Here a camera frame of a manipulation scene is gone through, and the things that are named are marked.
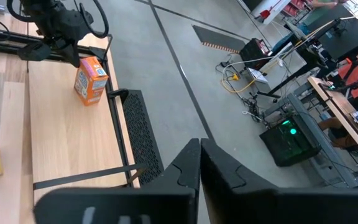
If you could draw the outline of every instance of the wooden tabletop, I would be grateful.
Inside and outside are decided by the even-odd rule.
[[[7,25],[11,32],[27,33],[27,23],[18,21],[9,14],[0,14],[0,21]],[[29,24],[30,34],[36,35],[36,30],[34,24]],[[80,42],[80,45],[94,47],[106,47],[107,44],[107,39],[101,40],[91,35],[87,35]],[[110,50],[108,64],[113,88],[117,90],[118,84]],[[16,167],[21,172],[14,178],[9,172],[0,176],[2,180],[10,178],[10,184],[19,187],[9,189],[6,181],[0,180],[0,185],[3,184],[3,187],[0,186],[0,195],[7,195],[2,190],[9,190],[9,195],[12,195],[14,199],[9,200],[10,204],[4,204],[3,197],[0,197],[0,205],[3,205],[0,208],[0,214],[11,211],[6,213],[7,218],[4,221],[0,219],[0,223],[34,223],[32,218],[34,200],[58,187],[112,187],[126,183],[124,174],[114,174],[33,192],[34,182],[122,166],[121,155],[117,149],[116,130],[112,125],[106,97],[102,97],[103,100],[94,107],[82,106],[80,99],[73,95],[75,71],[76,68],[67,63],[42,61],[29,62],[29,73],[27,73],[26,61],[20,60],[16,55],[0,53],[0,133],[3,133],[1,128],[4,129],[6,125],[10,125],[5,122],[9,119],[4,114],[7,114],[6,111],[10,109],[3,111],[3,108],[10,107],[3,103],[3,99],[7,97],[4,92],[7,92],[6,89],[13,91],[16,99],[20,100],[20,85],[24,87],[23,112],[13,113],[16,116],[22,116],[22,131],[19,129],[20,134],[14,135],[22,136],[20,137],[22,142],[15,142],[15,144],[22,144],[21,163],[13,162],[17,159],[16,157],[12,159],[2,157],[3,167]],[[127,160],[129,164],[134,164],[120,97],[115,99],[115,104]],[[0,139],[2,140],[4,142],[0,144],[12,139]],[[4,147],[1,148],[1,154],[6,155],[3,149]],[[139,181],[134,181],[134,185],[139,187]]]
[[[353,119],[350,116],[350,113],[355,112],[356,109],[354,109],[354,107],[349,103],[349,101],[342,93],[329,90],[324,92],[324,90],[319,86],[319,83],[325,85],[330,85],[330,83],[327,83],[319,78],[314,77],[309,77],[308,81],[323,100],[328,100],[329,96],[331,97],[331,100],[328,100],[326,104],[328,105],[329,109],[335,114],[338,120],[342,123],[342,125],[346,128],[346,131],[353,137],[353,139],[358,144],[358,127],[355,123],[352,122]]]

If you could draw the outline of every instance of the concrete floor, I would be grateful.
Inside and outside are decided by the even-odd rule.
[[[93,2],[78,2],[93,15],[93,27],[102,30],[101,17]],[[236,0],[153,0],[158,20],[150,1],[100,2],[114,37],[111,50],[119,86],[142,90],[165,167],[191,138],[212,136],[226,152],[277,186],[311,187],[317,183],[307,162],[285,168],[275,165],[259,138],[266,128],[242,114],[246,108],[236,95],[222,87],[221,74],[215,71],[219,62],[228,59],[228,52],[201,45],[191,25],[240,39],[222,31],[227,30],[245,37],[244,42],[265,37],[269,45],[274,45],[288,31],[279,25],[266,26],[252,21]],[[72,1],[64,1],[64,4],[74,9]],[[289,65],[291,71],[299,66],[299,62],[293,60]],[[271,87],[284,75],[285,69],[280,68],[269,74]],[[235,83],[239,88],[246,84],[244,78]],[[248,98],[250,91],[251,88],[241,94]],[[258,101],[261,107],[272,102],[263,96]],[[201,115],[195,105],[199,105]],[[199,223],[209,223],[203,193],[200,196]]]

